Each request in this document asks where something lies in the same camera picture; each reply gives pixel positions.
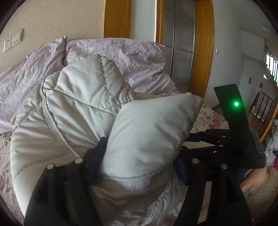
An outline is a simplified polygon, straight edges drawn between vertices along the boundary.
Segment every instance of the quilted jacket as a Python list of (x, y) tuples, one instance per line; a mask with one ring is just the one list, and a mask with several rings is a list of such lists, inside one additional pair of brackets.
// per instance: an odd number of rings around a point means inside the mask
[(135, 93), (100, 55), (48, 76), (22, 104), (11, 141), (23, 214), (47, 164), (69, 164), (103, 136), (108, 145), (99, 179), (88, 189), (104, 225), (144, 225), (171, 211), (187, 191), (172, 162), (201, 106), (190, 93)]

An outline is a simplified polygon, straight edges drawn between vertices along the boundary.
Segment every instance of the pink floral bedsheet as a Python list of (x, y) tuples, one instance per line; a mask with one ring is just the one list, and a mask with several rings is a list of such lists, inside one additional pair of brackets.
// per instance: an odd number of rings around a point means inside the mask
[[(179, 92), (169, 92), (169, 93), (162, 93), (158, 94), (159, 96), (171, 96), (171, 95), (177, 95)], [(205, 131), (206, 129), (228, 129), (228, 123), (224, 120), (224, 117), (217, 114), (213, 110), (203, 106), (200, 110), (200, 113), (198, 115), (198, 118), (191, 130), (191, 132), (197, 132), (197, 131)], [(20, 210), (20, 207), (18, 205), (13, 184), (12, 184), (12, 177), (11, 177), (11, 166), (10, 166), (10, 142), (11, 142), (12, 133), (5, 133), (0, 134), (0, 195), (2, 196), (3, 200), (13, 213), (13, 215), (18, 219), (20, 223), (23, 224), (24, 217), (22, 215), (22, 212)], [(186, 145), (188, 148), (190, 147), (196, 147), (193, 144), (188, 144), (190, 142), (185, 142), (184, 145)], [(200, 144), (198, 143), (198, 146), (207, 146), (206, 143)], [(208, 204), (209, 204), (209, 194), (210, 194), (210, 185), (207, 184), (206, 191), (205, 191), (205, 197), (203, 201), (202, 206), (202, 212), (199, 218), (199, 222), (202, 222), (205, 220)], [(174, 225), (174, 222), (177, 218), (177, 215), (180, 211), (180, 208), (182, 206), (182, 203), (178, 205), (174, 210), (169, 212), (164, 217), (148, 224), (148, 226), (172, 226)]]
[(23, 224), (24, 217), (18, 205), (12, 183), (10, 144), (12, 132), (0, 134), (0, 195), (10, 211)]

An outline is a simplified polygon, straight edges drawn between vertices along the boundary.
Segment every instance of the window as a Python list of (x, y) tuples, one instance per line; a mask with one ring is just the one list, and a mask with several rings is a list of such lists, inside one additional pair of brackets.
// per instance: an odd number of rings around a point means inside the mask
[(164, 0), (163, 17), (164, 72), (170, 75), (179, 91), (187, 92), (195, 39), (194, 0)]
[(277, 59), (270, 55), (269, 53), (266, 54), (266, 65), (267, 68), (270, 70), (270, 74), (274, 77), (277, 77), (278, 72), (278, 63)]

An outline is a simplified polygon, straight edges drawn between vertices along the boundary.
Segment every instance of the ceiling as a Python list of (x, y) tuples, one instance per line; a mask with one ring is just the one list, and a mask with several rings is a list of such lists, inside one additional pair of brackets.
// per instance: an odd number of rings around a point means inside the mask
[[(270, 42), (278, 45), (278, 35), (272, 24), (260, 9), (260, 7), (252, 0), (227, 0), (239, 27), (248, 31), (252, 31), (268, 39)], [(262, 28), (262, 23), (271, 32)]]

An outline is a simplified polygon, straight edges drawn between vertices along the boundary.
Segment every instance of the beige wall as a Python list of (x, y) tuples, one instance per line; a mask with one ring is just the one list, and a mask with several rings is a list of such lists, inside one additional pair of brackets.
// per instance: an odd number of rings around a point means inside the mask
[[(26, 0), (0, 35), (0, 73), (62, 36), (102, 38), (104, 4), (105, 0)], [(20, 29), (22, 42), (3, 53), (5, 39)]]

